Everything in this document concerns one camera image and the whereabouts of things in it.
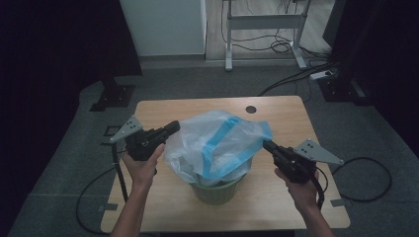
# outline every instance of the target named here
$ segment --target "clear plastic bag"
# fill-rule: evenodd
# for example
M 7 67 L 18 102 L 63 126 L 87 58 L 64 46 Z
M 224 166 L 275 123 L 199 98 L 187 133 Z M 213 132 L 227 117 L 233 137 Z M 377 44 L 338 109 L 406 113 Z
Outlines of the clear plastic bag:
M 165 162 L 185 182 L 213 186 L 245 175 L 264 139 L 272 139 L 266 121 L 248 121 L 225 111 L 181 120 L 169 137 Z

